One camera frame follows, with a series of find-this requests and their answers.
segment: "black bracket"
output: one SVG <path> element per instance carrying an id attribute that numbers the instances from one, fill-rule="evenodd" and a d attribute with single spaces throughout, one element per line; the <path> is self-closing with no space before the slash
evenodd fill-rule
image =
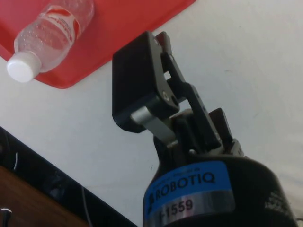
<path id="1" fill-rule="evenodd" d="M 168 80 L 164 77 L 167 71 L 171 75 Z M 222 147 L 224 141 L 220 135 L 232 140 L 223 111 L 215 115 L 216 121 L 225 122 L 223 125 L 227 126 L 222 134 L 215 127 L 195 87 L 185 82 L 165 32 L 156 37 L 145 32 L 114 54 L 113 118 L 123 130 L 136 133 L 145 130 L 144 125 L 134 121 L 132 114 L 146 107 L 151 116 L 160 119 L 176 133 L 170 119 L 179 112 L 179 103 L 186 99 L 192 108 L 190 119 L 196 129 L 194 136 L 207 151 Z"/>

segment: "screw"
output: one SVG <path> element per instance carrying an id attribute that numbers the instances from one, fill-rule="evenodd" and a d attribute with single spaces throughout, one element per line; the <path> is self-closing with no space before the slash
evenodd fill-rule
<path id="1" fill-rule="evenodd" d="M 163 91 L 162 94 L 163 94 L 163 98 L 169 102 L 169 96 L 166 94 L 166 92 Z"/>
<path id="2" fill-rule="evenodd" d="M 170 59 L 171 59 L 172 61 L 175 61 L 174 56 L 172 56 L 172 55 L 170 54 L 169 57 L 170 57 Z"/>
<path id="3" fill-rule="evenodd" d="M 190 149 L 189 153 L 192 154 L 192 155 L 195 155 L 197 152 L 194 149 Z"/>
<path id="4" fill-rule="evenodd" d="M 155 41 L 155 43 L 156 43 L 157 45 L 159 45 L 159 42 L 158 42 L 158 40 L 157 40 L 156 38 L 154 38 L 154 41 Z"/>

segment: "white tablecloth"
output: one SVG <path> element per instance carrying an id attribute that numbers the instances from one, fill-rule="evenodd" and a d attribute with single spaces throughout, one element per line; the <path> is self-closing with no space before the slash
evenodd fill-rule
<path id="1" fill-rule="evenodd" d="M 279 177 L 303 216 L 303 2 L 197 0 L 166 31 L 186 80 L 209 111 L 222 107 L 247 156 Z M 143 194 L 158 159 L 148 132 L 111 116 L 111 63 L 58 90 L 19 84 L 0 59 L 0 125 L 142 225 Z"/>

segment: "white bottle cap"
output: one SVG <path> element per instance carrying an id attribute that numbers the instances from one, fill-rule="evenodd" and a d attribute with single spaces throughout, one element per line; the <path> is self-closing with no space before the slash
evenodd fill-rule
<path id="1" fill-rule="evenodd" d="M 41 66 L 41 61 L 35 54 L 18 52 L 10 58 L 6 69 L 14 80 L 26 83 L 39 74 Z"/>

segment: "blue label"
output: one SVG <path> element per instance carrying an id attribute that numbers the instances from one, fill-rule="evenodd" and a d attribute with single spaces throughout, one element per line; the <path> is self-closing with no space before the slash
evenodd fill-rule
<path id="1" fill-rule="evenodd" d="M 190 164 L 152 183 L 144 196 L 144 219 L 164 204 L 197 192 L 231 191 L 227 167 L 221 161 Z"/>

